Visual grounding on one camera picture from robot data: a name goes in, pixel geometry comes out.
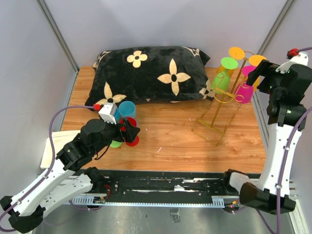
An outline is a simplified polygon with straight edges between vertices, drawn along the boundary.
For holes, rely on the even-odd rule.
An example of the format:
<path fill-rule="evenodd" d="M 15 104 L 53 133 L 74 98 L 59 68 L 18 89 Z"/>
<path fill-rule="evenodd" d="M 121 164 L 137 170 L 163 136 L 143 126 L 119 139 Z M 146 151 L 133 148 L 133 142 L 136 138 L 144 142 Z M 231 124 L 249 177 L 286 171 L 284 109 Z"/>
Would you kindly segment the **red wine glass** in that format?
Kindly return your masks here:
<path fill-rule="evenodd" d="M 140 132 L 137 121 L 132 117 L 121 118 L 119 126 L 124 142 L 128 146 L 136 146 L 139 143 L 138 133 Z"/>

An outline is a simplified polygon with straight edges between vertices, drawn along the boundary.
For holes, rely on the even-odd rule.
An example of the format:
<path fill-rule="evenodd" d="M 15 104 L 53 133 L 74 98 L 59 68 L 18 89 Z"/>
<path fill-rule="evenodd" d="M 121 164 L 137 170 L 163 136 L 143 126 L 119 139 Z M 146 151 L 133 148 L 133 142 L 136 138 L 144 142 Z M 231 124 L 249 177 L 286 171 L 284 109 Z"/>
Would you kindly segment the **blue wine glass front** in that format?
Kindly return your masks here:
<path fill-rule="evenodd" d="M 120 121 L 120 113 L 119 113 L 119 109 L 116 108 L 115 112 L 114 112 L 114 118 L 116 120 L 116 122 Z"/>

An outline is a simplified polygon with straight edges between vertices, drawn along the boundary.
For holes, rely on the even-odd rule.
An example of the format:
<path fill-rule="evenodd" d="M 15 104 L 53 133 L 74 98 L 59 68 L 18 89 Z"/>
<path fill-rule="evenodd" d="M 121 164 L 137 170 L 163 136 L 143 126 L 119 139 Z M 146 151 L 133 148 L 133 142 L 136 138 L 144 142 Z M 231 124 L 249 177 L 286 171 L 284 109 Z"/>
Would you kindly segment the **blue wine glass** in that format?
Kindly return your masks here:
<path fill-rule="evenodd" d="M 119 105 L 118 110 L 122 118 L 126 118 L 126 117 L 135 118 L 136 117 L 136 106 L 131 101 L 123 101 Z"/>
<path fill-rule="evenodd" d="M 116 122 L 120 121 L 120 113 L 119 113 L 119 109 L 116 108 L 115 112 L 114 112 L 114 118 L 116 120 Z"/>

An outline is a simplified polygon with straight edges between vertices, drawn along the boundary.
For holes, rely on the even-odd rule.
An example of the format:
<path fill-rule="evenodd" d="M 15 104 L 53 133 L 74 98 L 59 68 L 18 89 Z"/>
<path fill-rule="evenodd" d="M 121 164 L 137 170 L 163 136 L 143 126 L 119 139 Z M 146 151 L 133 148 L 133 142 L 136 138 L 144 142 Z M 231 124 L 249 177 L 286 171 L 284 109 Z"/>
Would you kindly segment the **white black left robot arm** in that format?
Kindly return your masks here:
<path fill-rule="evenodd" d="M 106 188 L 107 180 L 96 167 L 85 170 L 66 185 L 65 179 L 92 161 L 94 155 L 108 148 L 112 141 L 132 143 L 140 128 L 128 119 L 122 123 L 107 123 L 92 119 L 86 123 L 75 138 L 66 143 L 58 153 L 53 153 L 50 166 L 27 188 L 15 196 L 4 196 L 0 200 L 5 214 L 9 214 L 12 228 L 25 234 L 41 224 L 51 211 L 82 193 L 99 193 Z"/>

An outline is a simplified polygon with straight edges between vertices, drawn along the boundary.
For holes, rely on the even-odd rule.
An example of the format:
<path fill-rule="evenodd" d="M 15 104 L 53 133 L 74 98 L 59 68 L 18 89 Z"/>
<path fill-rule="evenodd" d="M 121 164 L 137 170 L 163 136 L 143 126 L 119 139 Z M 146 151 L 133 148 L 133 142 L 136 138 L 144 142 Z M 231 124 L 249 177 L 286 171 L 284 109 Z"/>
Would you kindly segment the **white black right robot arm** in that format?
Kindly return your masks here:
<path fill-rule="evenodd" d="M 221 190 L 226 195 L 239 193 L 241 204 L 270 214 L 292 212 L 296 202 L 290 199 L 290 172 L 297 142 L 305 128 L 307 109 L 301 104 L 312 82 L 312 70 L 304 62 L 277 65 L 268 60 L 248 74 L 247 84 L 258 85 L 269 94 L 269 144 L 263 172 L 257 182 L 242 172 L 225 172 Z"/>

